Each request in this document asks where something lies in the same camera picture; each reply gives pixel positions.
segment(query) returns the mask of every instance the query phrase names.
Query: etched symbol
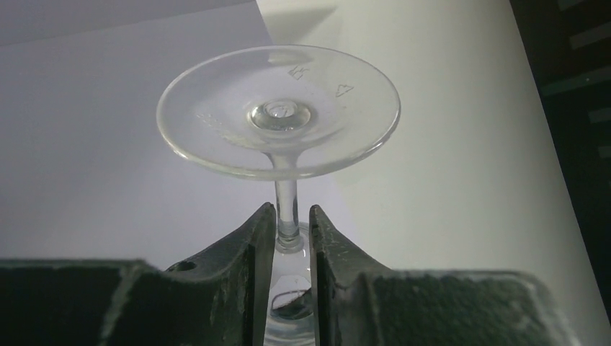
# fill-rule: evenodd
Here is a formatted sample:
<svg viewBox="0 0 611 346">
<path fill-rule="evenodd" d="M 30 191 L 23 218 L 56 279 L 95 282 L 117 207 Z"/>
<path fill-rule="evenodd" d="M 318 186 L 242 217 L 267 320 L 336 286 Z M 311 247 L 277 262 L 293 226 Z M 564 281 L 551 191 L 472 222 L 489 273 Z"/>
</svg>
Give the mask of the etched symbol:
<svg viewBox="0 0 611 346">
<path fill-rule="evenodd" d="M 350 86 L 348 84 L 340 84 L 337 86 L 337 91 L 335 92 L 335 97 L 340 97 L 343 94 L 346 94 L 347 92 L 349 92 L 350 90 L 354 89 L 353 86 Z"/>
<path fill-rule="evenodd" d="M 310 71 L 310 69 L 297 65 L 294 69 L 288 71 L 288 74 L 290 74 L 295 80 L 300 80 L 301 77 L 303 77 L 303 75 L 306 73 L 306 71 Z"/>
</svg>

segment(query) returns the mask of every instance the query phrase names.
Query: white wall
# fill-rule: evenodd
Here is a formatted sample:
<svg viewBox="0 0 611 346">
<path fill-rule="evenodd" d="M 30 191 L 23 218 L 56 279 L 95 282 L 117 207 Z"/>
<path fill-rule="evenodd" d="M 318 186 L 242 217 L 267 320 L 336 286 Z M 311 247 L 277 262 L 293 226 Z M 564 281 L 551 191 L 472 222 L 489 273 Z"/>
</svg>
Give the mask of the white wall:
<svg viewBox="0 0 611 346">
<path fill-rule="evenodd" d="M 401 123 L 334 174 L 357 242 L 396 268 L 524 270 L 584 345 L 605 314 L 508 0 L 259 0 L 276 43 L 364 58 L 401 94 Z"/>
</svg>

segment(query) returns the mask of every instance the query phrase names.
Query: wine glass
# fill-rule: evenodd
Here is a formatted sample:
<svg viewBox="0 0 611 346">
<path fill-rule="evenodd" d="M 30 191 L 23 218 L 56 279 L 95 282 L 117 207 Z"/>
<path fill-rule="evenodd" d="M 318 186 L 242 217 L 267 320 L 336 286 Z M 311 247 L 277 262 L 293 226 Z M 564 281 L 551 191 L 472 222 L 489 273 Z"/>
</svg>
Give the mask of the wine glass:
<svg viewBox="0 0 611 346">
<path fill-rule="evenodd" d="M 297 179 L 348 167 L 395 130 L 391 81 L 346 53 L 304 45 L 238 50 L 200 63 L 167 87 L 157 107 L 165 141 L 221 174 L 275 181 L 277 240 L 266 345 L 314 345 L 308 225 Z"/>
</svg>

